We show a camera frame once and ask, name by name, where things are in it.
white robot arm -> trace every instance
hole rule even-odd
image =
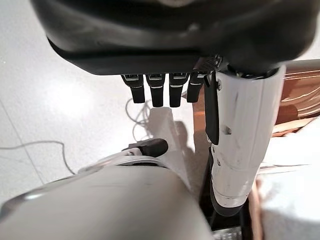
[[[285,66],[269,77],[216,73],[219,134],[211,144],[211,177],[221,214],[247,199],[277,119],[285,73]]]

white cloth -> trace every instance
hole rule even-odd
[[[320,118],[272,138],[257,176],[265,240],[320,238]]]

screw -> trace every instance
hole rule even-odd
[[[217,81],[216,88],[218,89],[218,91],[220,91],[222,89],[221,80],[220,79],[218,79],[218,81]]]

tiled floor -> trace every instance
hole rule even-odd
[[[0,1],[0,19],[0,147],[60,141],[68,164],[77,171],[135,138],[163,137],[169,142],[167,164],[199,192],[199,166],[207,159],[194,154],[191,104],[183,98],[179,108],[149,111],[147,105],[130,101],[130,90],[119,76],[91,75],[61,59],[49,46],[30,1]],[[150,99],[147,87],[145,93]],[[168,85],[164,96],[168,106]],[[132,118],[147,118],[147,130],[127,116],[126,106]],[[140,114],[142,109],[147,116]],[[194,169],[197,177],[191,176]],[[0,203],[69,174],[58,144],[0,150]]]

electrical wire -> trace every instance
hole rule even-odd
[[[66,159],[66,153],[65,153],[65,144],[61,141],[56,141],[56,140],[40,140],[40,141],[31,141],[31,142],[27,142],[21,145],[17,145],[17,146],[9,146],[9,147],[0,147],[0,150],[16,150],[16,149],[20,149],[20,148],[24,148],[27,146],[32,146],[32,145],[38,145],[38,144],[58,144],[61,146],[61,150],[62,150],[62,159],[63,159],[63,163],[65,165],[65,167],[68,169],[68,171],[75,175],[76,173],[70,168],[70,166],[67,163],[67,159]]]
[[[143,127],[145,130],[146,130],[146,136],[145,137],[148,137],[150,138],[150,132],[148,131],[147,129],[147,126],[148,126],[148,111],[150,111],[150,107],[148,105],[148,101],[144,103],[143,105],[143,108],[141,109],[141,111],[138,113],[138,115],[136,116],[136,118],[134,119],[133,117],[130,116],[129,112],[128,112],[128,105],[129,105],[129,102],[132,101],[133,99],[129,99],[127,102],[126,102],[126,105],[125,105],[125,113],[126,115],[128,116],[128,118],[130,120],[132,120],[135,125],[133,126],[133,129],[132,129],[132,136],[134,138],[134,140],[136,142],[138,142],[138,140],[136,139],[136,136],[135,136],[135,129],[137,126],[140,126],[140,127]],[[141,121],[138,121],[138,118],[142,115],[142,120]],[[20,148],[24,148],[24,147],[27,147],[27,146],[32,146],[32,145],[39,145],[39,144],[58,144],[61,146],[61,153],[62,153],[62,159],[63,159],[63,163],[66,167],[66,169],[73,175],[75,175],[76,173],[71,169],[71,167],[69,166],[68,162],[67,162],[67,159],[66,159],[66,152],[65,152],[65,144],[62,142],[62,141],[57,141],[57,140],[39,140],[39,141],[31,141],[31,142],[27,142],[27,143],[24,143],[24,144],[21,144],[21,145],[17,145],[17,146],[8,146],[8,147],[3,147],[3,146],[0,146],[0,150],[16,150],[16,149],[20,149]]]
[[[151,110],[150,106],[148,105],[148,103],[150,101],[146,101],[144,104],[143,104],[143,107],[142,109],[139,111],[139,113],[137,114],[136,118],[133,118],[132,116],[130,116],[129,114],[129,111],[128,111],[128,108],[129,108],[129,103],[133,101],[133,99],[129,99],[126,104],[125,104],[125,113],[126,115],[128,116],[128,118],[133,121],[135,123],[135,125],[133,126],[132,128],[132,136],[133,136],[133,139],[138,142],[138,141],[141,141],[143,140],[143,138],[147,137],[147,138],[151,138],[151,133],[150,131],[148,130],[148,118],[149,118],[149,112]],[[136,130],[136,127],[137,126],[140,126],[142,128],[145,129],[146,131],[146,136],[142,137],[140,140],[136,138],[136,135],[135,135],[135,130]]]

